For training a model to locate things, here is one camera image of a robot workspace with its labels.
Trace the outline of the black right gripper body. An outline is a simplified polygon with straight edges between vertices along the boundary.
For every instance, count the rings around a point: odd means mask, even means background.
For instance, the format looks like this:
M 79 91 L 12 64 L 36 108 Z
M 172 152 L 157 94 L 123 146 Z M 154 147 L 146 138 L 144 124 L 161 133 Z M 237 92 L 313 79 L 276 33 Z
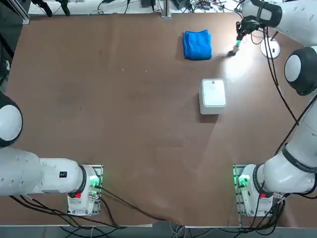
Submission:
M 257 31 L 260 28 L 260 24 L 250 18 L 243 18 L 243 31 L 244 32 L 253 32 Z

